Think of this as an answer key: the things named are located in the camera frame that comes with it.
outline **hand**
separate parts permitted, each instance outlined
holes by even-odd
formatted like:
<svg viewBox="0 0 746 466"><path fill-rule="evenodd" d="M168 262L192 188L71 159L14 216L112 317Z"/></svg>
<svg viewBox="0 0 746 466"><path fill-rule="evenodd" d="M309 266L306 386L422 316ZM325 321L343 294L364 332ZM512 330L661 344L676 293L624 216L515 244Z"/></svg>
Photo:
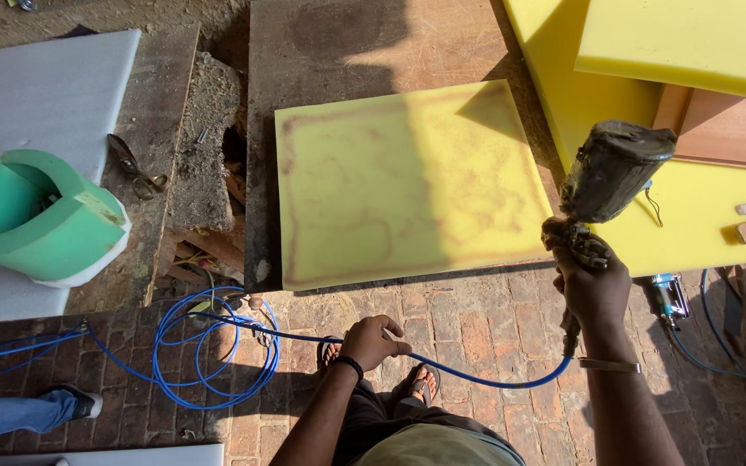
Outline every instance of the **hand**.
<svg viewBox="0 0 746 466"><path fill-rule="evenodd" d="M394 342L390 334L402 337L402 329L386 315L365 317L350 327L344 337L339 356L349 356L361 365L364 372L376 369L386 357L410 354L410 345Z"/></svg>
<svg viewBox="0 0 746 466"><path fill-rule="evenodd" d="M591 237L612 249L599 236ZM557 261L554 288L566 298L566 305L580 322L584 333L606 335L623 331L623 315L629 299L632 279L627 266L617 259L614 251L606 270L590 273L575 260L568 248L552 249Z"/></svg>

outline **green shirt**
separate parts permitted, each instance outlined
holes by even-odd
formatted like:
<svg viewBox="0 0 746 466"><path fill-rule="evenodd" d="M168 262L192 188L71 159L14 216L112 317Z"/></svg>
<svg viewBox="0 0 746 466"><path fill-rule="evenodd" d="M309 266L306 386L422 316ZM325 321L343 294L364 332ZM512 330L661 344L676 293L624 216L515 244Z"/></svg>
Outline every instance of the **green shirt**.
<svg viewBox="0 0 746 466"><path fill-rule="evenodd" d="M414 424L378 442L353 466L525 466L496 439L470 430Z"/></svg>

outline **yellow foam sheet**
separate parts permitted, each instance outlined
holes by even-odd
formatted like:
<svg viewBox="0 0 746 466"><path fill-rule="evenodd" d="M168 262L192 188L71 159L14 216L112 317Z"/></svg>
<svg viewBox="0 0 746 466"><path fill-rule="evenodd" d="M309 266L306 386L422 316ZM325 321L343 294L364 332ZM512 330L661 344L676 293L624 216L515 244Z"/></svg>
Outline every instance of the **yellow foam sheet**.
<svg viewBox="0 0 746 466"><path fill-rule="evenodd" d="M660 85L574 71L588 0L504 0L534 78L564 168L592 125L627 120L651 126ZM746 221L746 168L668 162L652 177L664 227L643 195L615 220L594 226L632 276L746 262L733 228Z"/></svg>
<svg viewBox="0 0 746 466"><path fill-rule="evenodd" d="M276 110L285 290L546 257L505 80Z"/></svg>
<svg viewBox="0 0 746 466"><path fill-rule="evenodd" d="M746 0L592 0L575 70L746 96Z"/></svg>

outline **scissors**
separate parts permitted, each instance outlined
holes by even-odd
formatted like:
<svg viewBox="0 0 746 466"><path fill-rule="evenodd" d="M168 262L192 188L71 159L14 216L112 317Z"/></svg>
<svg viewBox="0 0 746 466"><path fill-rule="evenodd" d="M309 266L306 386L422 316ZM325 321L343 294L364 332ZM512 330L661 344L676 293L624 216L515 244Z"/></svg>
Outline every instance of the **scissors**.
<svg viewBox="0 0 746 466"><path fill-rule="evenodd" d="M168 189L171 183L169 177L167 175L152 177L140 170L140 165L137 164L137 159L131 154L129 145L119 136L109 134L109 153L117 157L123 170L132 178L131 188L140 199L148 201L153 199L158 192L164 192Z"/></svg>

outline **wrist bracelet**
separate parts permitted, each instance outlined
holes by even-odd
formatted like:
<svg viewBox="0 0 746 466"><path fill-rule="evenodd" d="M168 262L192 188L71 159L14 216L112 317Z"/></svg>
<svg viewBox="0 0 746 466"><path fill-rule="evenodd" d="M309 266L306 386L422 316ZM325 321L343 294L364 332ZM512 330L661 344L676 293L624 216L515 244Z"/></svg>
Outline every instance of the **wrist bracelet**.
<svg viewBox="0 0 746 466"><path fill-rule="evenodd" d="M353 369L356 369L356 372L358 372L359 374L359 381L364 380L365 372L361 370L361 365L359 365L359 363L357 363L355 359L349 356L338 356L336 359L332 360L333 364L337 362L344 362L348 364L350 367L352 367Z"/></svg>
<svg viewBox="0 0 746 466"><path fill-rule="evenodd" d="M584 369L597 369L599 371L625 372L627 374L640 374L641 365L636 362L612 362L579 357L578 362Z"/></svg>

